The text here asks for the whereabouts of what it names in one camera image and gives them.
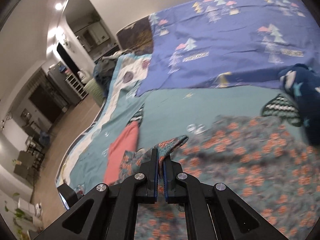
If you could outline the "teal floral fleece garment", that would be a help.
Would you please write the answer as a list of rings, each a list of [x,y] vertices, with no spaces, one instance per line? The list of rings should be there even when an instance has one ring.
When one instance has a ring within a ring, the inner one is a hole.
[[[289,239],[304,239],[319,218],[319,151],[294,138],[275,117],[218,116],[202,125],[142,123],[140,147],[121,161],[118,181],[159,148],[200,182],[225,183]]]

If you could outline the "pile of dark clothes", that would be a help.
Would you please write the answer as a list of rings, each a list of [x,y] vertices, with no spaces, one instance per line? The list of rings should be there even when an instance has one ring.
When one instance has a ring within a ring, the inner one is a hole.
[[[131,53],[131,50],[119,50],[110,56],[102,56],[95,65],[93,78],[102,89],[104,98],[108,97],[113,72],[119,57],[128,53]]]

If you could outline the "folded coral pink garment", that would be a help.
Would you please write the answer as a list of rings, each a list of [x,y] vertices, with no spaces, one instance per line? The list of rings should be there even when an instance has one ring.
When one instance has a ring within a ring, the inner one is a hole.
[[[132,152],[137,149],[138,136],[139,123],[138,121],[133,121],[126,125],[117,139],[110,145],[103,183],[112,185],[117,181],[124,154],[126,151]]]

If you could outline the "teal patterned bed cover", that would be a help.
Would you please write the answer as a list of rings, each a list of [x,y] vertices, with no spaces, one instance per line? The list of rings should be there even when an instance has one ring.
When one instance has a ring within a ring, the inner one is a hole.
[[[92,124],[71,144],[55,179],[85,191],[103,181],[110,144],[129,119],[143,110],[138,147],[153,145],[179,135],[199,134],[220,115],[259,116],[264,105],[280,90],[255,86],[229,88],[162,89],[137,96],[146,77],[151,55],[126,54],[119,57],[108,98]]]

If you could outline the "green cushion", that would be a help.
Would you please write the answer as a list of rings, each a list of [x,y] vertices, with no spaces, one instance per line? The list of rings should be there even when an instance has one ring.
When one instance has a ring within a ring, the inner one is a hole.
[[[95,79],[90,79],[84,86],[84,90],[94,99],[99,107],[101,107],[105,101],[103,90],[98,85]]]

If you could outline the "white bear figurine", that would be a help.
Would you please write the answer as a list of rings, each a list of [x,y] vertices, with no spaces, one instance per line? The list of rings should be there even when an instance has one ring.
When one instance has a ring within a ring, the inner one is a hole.
[[[91,79],[91,76],[88,74],[88,72],[83,70],[78,71],[78,76],[80,81],[84,84],[88,83],[88,81]]]

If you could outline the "white ladder shelf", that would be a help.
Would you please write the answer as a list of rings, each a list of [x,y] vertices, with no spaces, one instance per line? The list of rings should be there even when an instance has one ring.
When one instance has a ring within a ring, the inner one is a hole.
[[[74,74],[69,74],[65,81],[69,84],[71,89],[77,94],[77,96],[83,100],[87,96],[87,92],[84,89],[84,85],[76,78]]]

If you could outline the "dark brown patterned pillow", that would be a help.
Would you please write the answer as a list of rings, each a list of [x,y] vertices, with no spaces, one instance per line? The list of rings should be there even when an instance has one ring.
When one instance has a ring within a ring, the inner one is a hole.
[[[141,18],[116,33],[122,50],[129,50],[136,55],[152,54],[153,39],[148,16]]]

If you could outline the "blue tree-print pillowcase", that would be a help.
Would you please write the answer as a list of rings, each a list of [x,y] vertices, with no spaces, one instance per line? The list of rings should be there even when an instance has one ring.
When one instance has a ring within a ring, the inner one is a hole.
[[[149,15],[153,52],[137,95],[157,89],[279,86],[319,71],[319,26],[294,0],[194,0]]]

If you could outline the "navy star-pattern fleece garment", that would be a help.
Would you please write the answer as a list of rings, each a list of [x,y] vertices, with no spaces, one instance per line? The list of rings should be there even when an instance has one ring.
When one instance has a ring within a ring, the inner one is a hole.
[[[309,143],[319,145],[319,74],[304,64],[295,64],[278,74],[282,89],[293,98]]]

